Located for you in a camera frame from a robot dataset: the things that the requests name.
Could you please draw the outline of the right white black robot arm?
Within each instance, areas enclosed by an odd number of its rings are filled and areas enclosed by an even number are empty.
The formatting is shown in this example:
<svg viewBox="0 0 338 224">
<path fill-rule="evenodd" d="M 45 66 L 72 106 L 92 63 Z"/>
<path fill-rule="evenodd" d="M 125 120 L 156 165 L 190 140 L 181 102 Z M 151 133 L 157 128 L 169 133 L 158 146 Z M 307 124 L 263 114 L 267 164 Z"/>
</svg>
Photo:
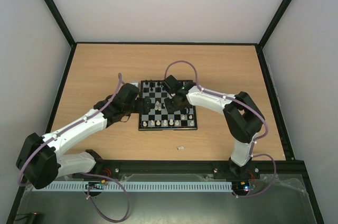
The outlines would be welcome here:
<svg viewBox="0 0 338 224">
<path fill-rule="evenodd" d="M 230 172 L 240 178 L 249 171 L 253 147 L 258 133 L 267 123 L 257 105 L 246 92 L 237 95 L 223 94 L 206 89 L 193 81 L 182 83 L 170 75 L 161 83 L 169 94 L 165 98 L 168 112 L 199 106 L 215 111 L 225 117 L 230 134 L 234 138 L 234 149 L 229 158 Z"/>
</svg>

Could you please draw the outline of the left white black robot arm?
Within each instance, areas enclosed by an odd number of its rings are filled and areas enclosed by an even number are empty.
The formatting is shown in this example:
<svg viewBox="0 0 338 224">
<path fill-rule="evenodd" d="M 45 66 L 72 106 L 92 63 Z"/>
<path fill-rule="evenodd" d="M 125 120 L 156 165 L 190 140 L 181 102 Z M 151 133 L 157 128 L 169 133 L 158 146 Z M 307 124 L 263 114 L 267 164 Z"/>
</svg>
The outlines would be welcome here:
<svg viewBox="0 0 338 224">
<path fill-rule="evenodd" d="M 126 116 L 149 111 L 150 106 L 149 97 L 143 97 L 136 85 L 126 83 L 70 124 L 42 136 L 32 133 L 25 139 L 16 161 L 20 170 L 18 179 L 27 179 L 19 185 L 31 184 L 42 189 L 58 177 L 90 172 L 96 165 L 92 154 L 86 151 L 67 154 L 67 151 Z"/>
</svg>

